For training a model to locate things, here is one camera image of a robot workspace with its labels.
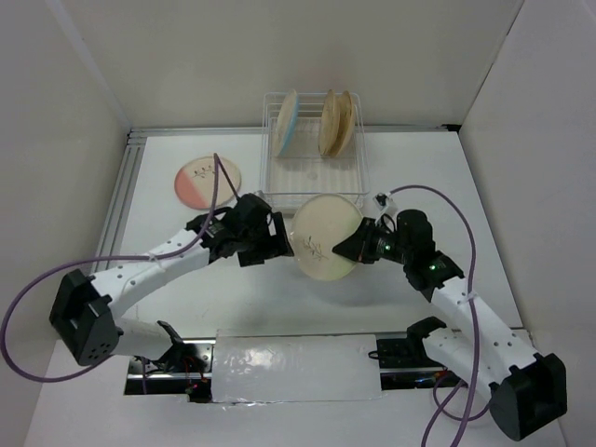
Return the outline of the green and cream plate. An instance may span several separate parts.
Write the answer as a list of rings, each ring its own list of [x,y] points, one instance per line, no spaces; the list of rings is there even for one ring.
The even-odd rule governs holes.
[[[320,281],[348,275],[356,263],[332,249],[355,233],[362,218],[359,208],[343,196],[321,194],[307,200],[295,212],[289,235],[300,270]]]

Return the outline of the pink and cream plate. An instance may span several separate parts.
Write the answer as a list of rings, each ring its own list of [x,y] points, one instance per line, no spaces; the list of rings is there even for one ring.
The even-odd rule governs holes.
[[[239,192],[242,180],[241,171],[234,162],[222,156],[220,161],[228,178],[220,169],[216,207],[221,207],[235,198],[234,191]],[[191,209],[208,210],[212,203],[215,170],[213,156],[203,156],[186,163],[174,179],[177,198]]]

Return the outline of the floral cream plate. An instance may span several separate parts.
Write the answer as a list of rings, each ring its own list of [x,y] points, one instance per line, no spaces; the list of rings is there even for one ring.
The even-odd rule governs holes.
[[[321,156],[327,156],[333,148],[341,121],[341,105],[333,89],[327,92],[320,118],[318,132],[318,151]]]
[[[340,115],[340,127],[338,129],[334,156],[342,154],[349,143],[355,127],[355,110],[351,93],[345,90],[340,97],[340,105],[342,106]]]

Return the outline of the blue and cream plate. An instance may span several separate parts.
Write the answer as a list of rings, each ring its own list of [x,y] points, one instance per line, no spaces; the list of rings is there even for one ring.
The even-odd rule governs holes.
[[[281,104],[274,139],[275,156],[283,156],[290,146],[299,111],[299,95],[291,89]]]

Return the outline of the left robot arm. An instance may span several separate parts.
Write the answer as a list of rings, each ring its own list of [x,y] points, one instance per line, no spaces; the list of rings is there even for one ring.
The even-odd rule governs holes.
[[[284,219],[255,194],[197,216],[144,255],[91,276],[76,269],[61,280],[49,315],[51,326],[80,366],[113,355],[143,358],[171,372],[196,350],[163,320],[126,318],[140,300],[177,278],[236,256],[242,267],[293,255]]]

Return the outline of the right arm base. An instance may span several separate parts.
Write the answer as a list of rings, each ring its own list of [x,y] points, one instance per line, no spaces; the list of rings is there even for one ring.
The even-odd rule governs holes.
[[[436,317],[429,317],[411,325],[404,336],[378,338],[376,348],[368,357],[378,362],[383,390],[430,389],[443,378],[440,387],[453,387],[459,377],[444,365],[430,359],[423,340],[433,330],[447,325]]]

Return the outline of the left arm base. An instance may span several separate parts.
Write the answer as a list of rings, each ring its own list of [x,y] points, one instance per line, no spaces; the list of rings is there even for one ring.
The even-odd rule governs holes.
[[[166,321],[156,323],[159,342],[166,345],[157,359],[133,356],[125,396],[185,395],[189,402],[211,403],[214,340],[184,340]]]

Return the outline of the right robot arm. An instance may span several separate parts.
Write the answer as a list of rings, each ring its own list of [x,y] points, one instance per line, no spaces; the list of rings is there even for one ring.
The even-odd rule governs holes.
[[[400,212],[394,231],[365,218],[332,250],[361,264],[380,259],[402,264],[411,286],[461,332],[451,335],[444,323],[426,318],[415,326],[427,327],[427,332],[406,344],[408,358],[417,365],[434,360],[462,379],[475,378],[494,422],[508,438],[523,440],[566,414],[562,360],[542,355],[524,342],[467,288],[463,271],[437,250],[432,226],[422,211]]]

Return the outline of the white drip tray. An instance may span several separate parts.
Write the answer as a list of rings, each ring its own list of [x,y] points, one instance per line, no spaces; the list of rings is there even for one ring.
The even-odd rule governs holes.
[[[318,151],[320,120],[297,119],[290,146],[283,156],[275,156],[273,142],[277,120],[269,117],[263,127],[260,190],[279,210],[292,212],[318,194],[339,194],[357,207],[370,192],[364,132],[355,127],[344,152],[337,157]]]

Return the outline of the white taped cover panel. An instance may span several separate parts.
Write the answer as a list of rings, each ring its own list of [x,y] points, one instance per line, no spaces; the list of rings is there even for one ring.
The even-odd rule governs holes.
[[[382,396],[371,334],[220,337],[211,395],[218,403],[376,400]]]

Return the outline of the aluminium frame rail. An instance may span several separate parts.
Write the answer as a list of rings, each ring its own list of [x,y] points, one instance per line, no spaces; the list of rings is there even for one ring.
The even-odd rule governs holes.
[[[376,214],[373,195],[406,184],[440,190],[467,218],[473,192],[457,134],[412,126],[367,126],[369,168],[363,211]],[[262,132],[258,128],[141,129],[132,132],[117,176],[99,254],[145,251],[195,216],[173,191],[173,178],[186,161],[213,152],[238,164],[241,187],[261,187]]]

